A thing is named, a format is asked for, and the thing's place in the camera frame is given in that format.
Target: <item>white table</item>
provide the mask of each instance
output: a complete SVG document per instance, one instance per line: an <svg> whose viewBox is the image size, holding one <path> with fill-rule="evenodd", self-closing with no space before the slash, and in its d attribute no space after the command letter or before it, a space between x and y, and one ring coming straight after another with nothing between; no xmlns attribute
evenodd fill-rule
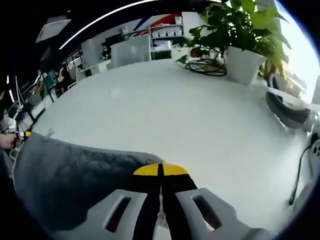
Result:
<svg viewBox="0 0 320 240"><path fill-rule="evenodd" d="M77 145L155 154L186 168L240 221L278 232L292 214L306 134L286 129L262 86L182 69L172 60L115 68L62 95L34 131ZM309 179L302 165L300 189Z"/></svg>

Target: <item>white flower pot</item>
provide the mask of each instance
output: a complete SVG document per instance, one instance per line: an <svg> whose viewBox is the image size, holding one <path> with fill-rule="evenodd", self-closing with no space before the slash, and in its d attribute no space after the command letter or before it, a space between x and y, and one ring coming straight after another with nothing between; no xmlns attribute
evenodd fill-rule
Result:
<svg viewBox="0 0 320 240"><path fill-rule="evenodd" d="M250 85L258 76L259 67L266 57L253 51L230 46L226 60L226 75L233 81Z"/></svg>

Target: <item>hand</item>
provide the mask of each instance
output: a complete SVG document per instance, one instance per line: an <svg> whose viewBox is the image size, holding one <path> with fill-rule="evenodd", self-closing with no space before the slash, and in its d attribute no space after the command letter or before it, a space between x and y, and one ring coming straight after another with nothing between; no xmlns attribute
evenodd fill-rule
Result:
<svg viewBox="0 0 320 240"><path fill-rule="evenodd" d="M0 148L13 149L15 140L16 140L15 134L8 134L8 135L0 134Z"/></svg>

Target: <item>potted plant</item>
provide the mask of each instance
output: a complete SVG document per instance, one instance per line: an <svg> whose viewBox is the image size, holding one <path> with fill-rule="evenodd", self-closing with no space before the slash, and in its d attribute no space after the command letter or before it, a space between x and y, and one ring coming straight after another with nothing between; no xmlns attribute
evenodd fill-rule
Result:
<svg viewBox="0 0 320 240"><path fill-rule="evenodd" d="M259 67L264 62L266 62L265 74L279 69L283 75L282 60L285 60L286 56L282 43L288 48L291 47L280 33L275 19L285 19L271 7L264 6L263 10L256 10L256 6L261 3L253 0L230 0L230 2L231 7L225 3L212 3L202 13L202 18L207 24L190 29L193 39L184 38L175 42L181 47L187 45L192 48L190 55L185 55L178 61L190 64L187 61L190 57L197 57L202 61L203 55L209 56L210 52L216 50L224 58L227 50L226 70L227 75L233 80L250 84L257 77ZM206 36L201 35L202 29L207 29L211 33ZM206 63L219 64L216 58Z"/></svg>

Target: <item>ceiling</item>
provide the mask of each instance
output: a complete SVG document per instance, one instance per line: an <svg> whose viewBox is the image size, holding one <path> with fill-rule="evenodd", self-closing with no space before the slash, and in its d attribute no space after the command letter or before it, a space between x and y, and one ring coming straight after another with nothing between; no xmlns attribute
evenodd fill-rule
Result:
<svg viewBox="0 0 320 240"><path fill-rule="evenodd" d="M57 50L74 33L98 17L139 1L141 0L93 1L87 2L90 4L84 5L75 4L74 1L61 1L61 3L54 1L51 4L47 1L42 1L34 5L23 3L19 5L19 8L9 3L7 16L11 16L12 20L7 21L8 24L5 26L6 73L0 78L0 89L7 80L7 74L10 76L17 75L20 83L35 80L39 59L48 46L52 46L53 49ZM319 37L319 26L317 23L320 21L316 8L306 6L306 4L296 5L290 0L282 2L284 2L284 5L290 12L293 12L293 14L299 18L310 32L313 32L314 38ZM201 12L209 3L208 1L201 0L159 0L124 9L92 25L73 39L62 50L57 50L57 58L59 58L59 60L64 59L79 48L85 40L120 24L157 14L178 13L183 11ZM46 23L47 18L61 15L66 15L68 19L71 19L71 22L58 36L36 44L37 36L42 26Z"/></svg>

